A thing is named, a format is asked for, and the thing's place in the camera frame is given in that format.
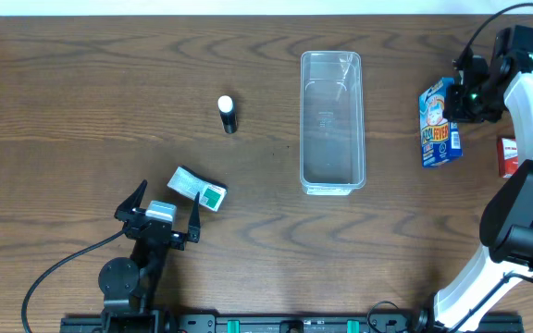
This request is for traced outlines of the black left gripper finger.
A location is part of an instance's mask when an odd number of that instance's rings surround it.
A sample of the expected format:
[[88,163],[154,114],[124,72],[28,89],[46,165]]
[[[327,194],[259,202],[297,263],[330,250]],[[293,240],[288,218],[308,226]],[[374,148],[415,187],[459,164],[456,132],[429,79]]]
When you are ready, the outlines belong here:
[[197,193],[194,198],[192,212],[188,222],[187,241],[198,243],[201,235],[201,222],[200,222],[200,193]]
[[147,180],[144,179],[137,189],[117,207],[114,218],[119,221],[133,221],[140,213],[138,209],[141,207],[146,187]]

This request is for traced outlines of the blue Kool Fever box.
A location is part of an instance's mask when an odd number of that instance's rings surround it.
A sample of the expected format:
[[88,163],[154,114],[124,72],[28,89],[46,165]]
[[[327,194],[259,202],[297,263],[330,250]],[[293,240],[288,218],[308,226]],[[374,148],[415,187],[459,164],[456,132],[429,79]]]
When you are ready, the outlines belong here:
[[443,111],[452,78],[441,78],[419,96],[422,167],[439,167],[463,155],[459,129]]

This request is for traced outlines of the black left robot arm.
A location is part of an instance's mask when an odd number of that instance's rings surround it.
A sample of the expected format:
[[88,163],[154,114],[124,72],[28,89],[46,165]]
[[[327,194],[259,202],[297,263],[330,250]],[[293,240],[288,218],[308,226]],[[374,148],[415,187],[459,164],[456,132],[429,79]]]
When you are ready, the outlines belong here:
[[194,197],[188,230],[172,229],[176,208],[153,202],[146,209],[141,202],[147,187],[139,187],[115,212],[123,223],[123,234],[135,244],[129,257],[108,261],[98,276],[104,294],[103,332],[177,332],[177,320],[166,309],[156,308],[155,292],[162,277],[169,250],[184,250],[188,242],[198,242],[201,235],[200,197]]

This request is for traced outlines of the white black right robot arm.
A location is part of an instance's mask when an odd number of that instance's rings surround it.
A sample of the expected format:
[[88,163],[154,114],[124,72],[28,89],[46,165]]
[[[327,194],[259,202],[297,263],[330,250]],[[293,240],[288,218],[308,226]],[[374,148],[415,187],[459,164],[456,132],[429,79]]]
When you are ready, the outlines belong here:
[[480,245],[458,276],[438,290],[415,332],[520,332],[515,316],[490,309],[522,281],[533,284],[533,28],[499,31],[490,60],[466,47],[454,60],[443,116],[450,122],[496,122],[509,112],[519,166],[487,204]]

